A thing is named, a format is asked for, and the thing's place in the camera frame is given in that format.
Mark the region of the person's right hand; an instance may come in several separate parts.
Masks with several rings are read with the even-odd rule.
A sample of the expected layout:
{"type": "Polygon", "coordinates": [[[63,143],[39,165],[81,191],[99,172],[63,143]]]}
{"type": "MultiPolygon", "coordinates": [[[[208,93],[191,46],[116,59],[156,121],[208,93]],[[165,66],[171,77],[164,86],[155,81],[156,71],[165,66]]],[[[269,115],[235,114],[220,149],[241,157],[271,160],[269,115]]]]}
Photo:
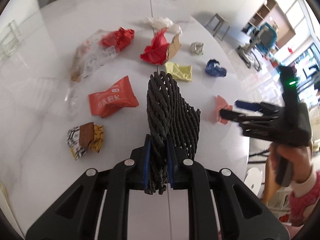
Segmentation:
{"type": "Polygon", "coordinates": [[[293,165],[292,180],[296,183],[304,183],[310,177],[312,171],[310,147],[292,147],[273,142],[270,145],[270,160],[272,169],[279,166],[279,156],[293,165]]]}

